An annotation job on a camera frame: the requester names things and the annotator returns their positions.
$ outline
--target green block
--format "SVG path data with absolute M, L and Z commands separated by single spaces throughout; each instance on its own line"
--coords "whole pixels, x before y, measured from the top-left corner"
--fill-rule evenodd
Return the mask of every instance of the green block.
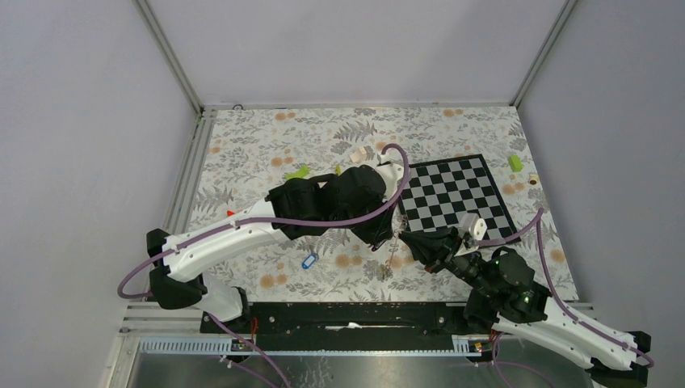
M 304 166 L 300 167 L 300 170 L 297 170 L 291 174 L 286 174 L 285 175 L 285 180 L 293 179 L 293 178 L 304 178 L 309 174 L 309 167 L 305 164 Z
M 523 164 L 521 164 L 521 159 L 517 155 L 511 155 L 509 157 L 509 167 L 513 172 L 519 172 L 523 169 Z

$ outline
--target floral tablecloth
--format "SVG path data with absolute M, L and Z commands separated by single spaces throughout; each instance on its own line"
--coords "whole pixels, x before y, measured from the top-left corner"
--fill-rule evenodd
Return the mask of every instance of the floral tablecloth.
M 252 205 L 305 164 L 310 176 L 334 172 L 338 165 L 344 170 L 354 166 L 349 154 L 358 147 L 375 158 L 390 142 L 402 146 L 410 162 L 483 154 L 517 227 L 545 208 L 544 251 L 553 281 L 562 298 L 578 299 L 542 186 L 528 181 L 536 168 L 514 108 L 219 111 L 188 229 Z M 512 154 L 520 157 L 521 172 L 511 172 Z M 515 249 L 544 284 L 535 239 L 530 232 Z M 311 251 L 319 260 L 304 270 Z M 484 257 L 490 252 L 484 250 Z M 210 271 L 244 288 L 253 302 L 458 302 L 470 291 L 447 271 L 424 272 L 401 241 L 371 252 L 348 230 L 259 248 Z

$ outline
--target patterned table surface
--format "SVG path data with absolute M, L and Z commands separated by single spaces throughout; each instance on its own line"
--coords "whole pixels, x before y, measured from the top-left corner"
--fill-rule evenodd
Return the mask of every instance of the patterned table surface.
M 303 164 L 310 176 L 337 165 L 344 170 L 355 166 L 349 155 L 357 147 L 374 155 L 390 142 L 402 146 L 412 163 L 483 154 L 518 228 L 545 208 L 544 251 L 553 281 L 562 298 L 578 299 L 541 184 L 528 182 L 536 168 L 519 116 L 509 107 L 219 111 L 188 229 L 251 206 Z M 512 154 L 520 157 L 521 172 L 511 172 Z M 544 284 L 535 240 L 530 232 L 515 249 Z M 304 270 L 311 249 L 319 260 Z M 484 258 L 491 251 L 485 249 Z M 348 230 L 259 248 L 210 271 L 244 288 L 253 302 L 458 302 L 470 291 L 447 271 L 424 272 L 401 241 L 371 252 Z

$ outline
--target checkerboard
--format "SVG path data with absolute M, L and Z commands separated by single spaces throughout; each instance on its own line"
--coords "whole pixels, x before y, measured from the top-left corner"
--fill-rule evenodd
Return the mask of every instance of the checkerboard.
M 488 231 L 484 239 L 512 235 L 516 228 L 482 155 L 413 164 L 400 211 L 407 230 L 431 232 L 457 226 L 466 213 L 478 213 Z

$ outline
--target reflective metal surface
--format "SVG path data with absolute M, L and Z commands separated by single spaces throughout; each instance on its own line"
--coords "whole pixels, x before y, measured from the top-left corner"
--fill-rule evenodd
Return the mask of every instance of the reflective metal surface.
M 592 387 L 589 377 L 564 357 L 518 339 L 503 339 L 501 361 L 526 364 L 544 373 L 556 388 Z M 494 367 L 470 366 L 460 357 L 334 357 L 279 356 L 276 363 L 290 377 L 293 387 L 347 388 L 367 387 L 506 387 Z M 277 386 L 276 372 L 259 356 L 243 362 L 268 377 Z M 268 387 L 249 374 L 220 364 L 215 356 L 141 353 L 130 381 L 132 388 L 234 388 Z M 503 366 L 517 388 L 546 388 L 547 384 L 527 370 Z

